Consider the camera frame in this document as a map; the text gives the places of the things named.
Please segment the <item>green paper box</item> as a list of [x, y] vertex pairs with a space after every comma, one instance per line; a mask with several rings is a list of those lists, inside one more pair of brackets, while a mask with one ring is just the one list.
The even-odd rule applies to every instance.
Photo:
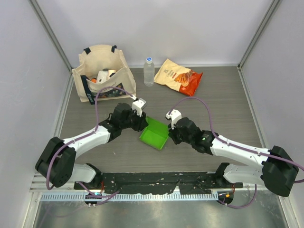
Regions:
[[151, 117], [146, 117], [148, 126], [144, 129], [140, 136], [140, 140], [161, 151], [166, 144], [169, 136], [168, 126]]

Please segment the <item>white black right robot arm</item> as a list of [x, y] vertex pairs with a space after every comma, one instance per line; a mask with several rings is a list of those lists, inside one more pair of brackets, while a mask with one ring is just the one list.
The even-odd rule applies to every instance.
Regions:
[[167, 119], [171, 121], [168, 125], [169, 137], [175, 144], [187, 143], [197, 152], [241, 163], [220, 164], [214, 176], [217, 186], [224, 188], [230, 183], [250, 183], [264, 186], [278, 196], [289, 196], [299, 169], [283, 148], [251, 147], [212, 131], [201, 130], [187, 117]]

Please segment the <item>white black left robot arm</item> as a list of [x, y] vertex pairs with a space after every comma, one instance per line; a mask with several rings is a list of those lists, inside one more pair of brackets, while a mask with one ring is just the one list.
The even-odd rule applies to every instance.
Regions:
[[101, 171], [89, 163], [76, 164], [75, 160], [85, 152], [113, 141], [122, 130], [131, 128], [141, 132], [148, 126], [143, 111], [145, 104], [143, 99], [137, 99], [131, 105], [119, 103], [95, 128], [64, 140], [50, 139], [35, 165], [36, 171], [48, 180], [47, 188], [59, 188], [69, 181], [74, 182], [76, 188], [100, 188]]

